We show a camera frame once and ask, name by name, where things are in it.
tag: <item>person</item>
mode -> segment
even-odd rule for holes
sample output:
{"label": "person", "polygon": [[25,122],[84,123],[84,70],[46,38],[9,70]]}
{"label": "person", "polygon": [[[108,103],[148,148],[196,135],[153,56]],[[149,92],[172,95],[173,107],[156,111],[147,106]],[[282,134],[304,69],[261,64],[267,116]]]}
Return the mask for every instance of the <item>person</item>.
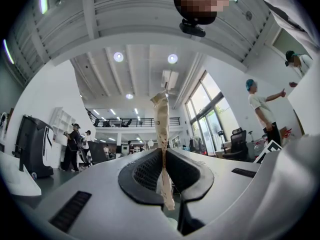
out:
{"label": "person", "polygon": [[[312,58],[310,58],[310,56],[308,56],[307,54],[297,54],[293,50],[288,50],[285,53],[285,58],[285,65],[287,67],[297,69],[297,73],[299,74],[301,79],[305,76],[314,62]],[[294,88],[298,84],[296,82],[290,82],[289,85]]]}
{"label": "person", "polygon": [[67,145],[65,148],[64,153],[64,160],[59,167],[62,171],[68,171],[70,162],[73,166],[73,169],[71,169],[72,172],[79,172],[78,165],[77,165],[77,152],[78,152],[78,143],[80,141],[80,133],[79,129],[80,126],[77,123],[72,124],[73,125],[73,132],[68,134],[67,132],[64,133],[64,135],[67,137]]}
{"label": "person", "polygon": [[267,105],[267,102],[274,101],[279,97],[285,97],[285,89],[275,95],[271,95],[265,98],[260,97],[256,94],[256,92],[258,91],[257,82],[253,81],[252,79],[248,79],[245,86],[247,91],[249,92],[249,104],[255,111],[255,114],[262,126],[264,133],[267,134],[268,142],[270,143],[273,140],[281,146],[281,137],[277,127],[276,119],[273,112]]}
{"label": "person", "polygon": [[[91,142],[92,141],[92,137],[91,137],[91,131],[90,130],[87,130],[85,132],[85,139],[83,141],[83,152],[84,152],[84,156],[87,157],[88,156],[88,152],[90,150],[89,148],[89,144],[88,142]],[[82,156],[80,156],[81,160],[84,162],[84,166],[83,168],[88,168],[90,166],[90,163],[89,161],[87,160],[87,162],[85,162],[85,160],[82,158]]]}
{"label": "person", "polygon": [[106,144],[104,147],[103,147],[103,152],[104,152],[104,154],[105,154],[105,157],[107,158],[107,159],[109,159],[109,145],[108,144]]}
{"label": "person", "polygon": [[[263,0],[269,7],[278,25],[285,29],[307,50],[315,59],[320,51],[320,36],[309,14],[297,0]],[[209,18],[214,18],[224,7],[229,5],[229,0],[174,0],[179,13],[187,20],[197,19],[202,24],[212,23]]]}

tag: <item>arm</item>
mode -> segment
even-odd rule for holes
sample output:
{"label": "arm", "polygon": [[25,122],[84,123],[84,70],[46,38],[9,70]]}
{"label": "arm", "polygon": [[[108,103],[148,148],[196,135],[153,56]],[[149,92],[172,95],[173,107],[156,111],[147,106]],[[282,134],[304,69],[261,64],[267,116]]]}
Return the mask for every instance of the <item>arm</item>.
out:
{"label": "arm", "polygon": [[265,99],[265,101],[266,101],[266,102],[270,102],[270,101],[274,101],[275,99],[277,99],[277,98],[279,98],[279,97],[285,97],[285,96],[286,96],[285,89],[283,89],[281,92],[267,97],[267,98]]}
{"label": "arm", "polygon": [[255,111],[255,113],[257,114],[257,116],[258,116],[266,125],[270,123],[270,122],[266,119],[264,113],[262,113],[260,107],[256,108],[254,111]]}

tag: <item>pillar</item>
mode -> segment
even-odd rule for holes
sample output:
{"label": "pillar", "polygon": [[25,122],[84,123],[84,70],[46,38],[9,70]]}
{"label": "pillar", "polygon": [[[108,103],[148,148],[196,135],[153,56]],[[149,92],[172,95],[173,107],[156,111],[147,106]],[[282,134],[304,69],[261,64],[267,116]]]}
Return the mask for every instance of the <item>pillar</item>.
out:
{"label": "pillar", "polygon": [[122,154],[121,138],[122,138],[122,133],[118,132],[118,137],[116,139],[116,152],[115,152],[116,159],[119,158]]}

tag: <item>black machine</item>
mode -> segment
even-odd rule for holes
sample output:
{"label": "black machine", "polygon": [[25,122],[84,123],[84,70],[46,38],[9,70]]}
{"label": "black machine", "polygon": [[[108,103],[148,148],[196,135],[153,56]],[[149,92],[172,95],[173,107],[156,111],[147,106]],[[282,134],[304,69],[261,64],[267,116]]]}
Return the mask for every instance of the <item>black machine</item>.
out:
{"label": "black machine", "polygon": [[28,115],[23,116],[13,154],[22,160],[34,179],[54,174],[50,166],[53,136],[50,125]]}

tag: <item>recessed light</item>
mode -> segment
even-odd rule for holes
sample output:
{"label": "recessed light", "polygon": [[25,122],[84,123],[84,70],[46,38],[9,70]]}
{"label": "recessed light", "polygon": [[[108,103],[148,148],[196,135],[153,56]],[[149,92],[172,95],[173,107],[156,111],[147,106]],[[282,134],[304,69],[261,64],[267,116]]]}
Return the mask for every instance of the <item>recessed light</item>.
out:
{"label": "recessed light", "polygon": [[12,59],[11,54],[10,54],[10,52],[9,52],[6,39],[3,39],[3,45],[4,45],[5,53],[6,53],[7,57],[8,57],[8,59],[10,60],[10,62],[11,62],[12,64],[15,64],[15,62],[14,62],[14,60]]}
{"label": "recessed light", "polygon": [[169,55],[168,62],[170,64],[175,64],[177,61],[178,61],[178,56],[177,55],[175,55],[175,54]]}
{"label": "recessed light", "polygon": [[122,62],[124,60],[124,55],[121,52],[116,52],[113,55],[113,58],[116,62]]}

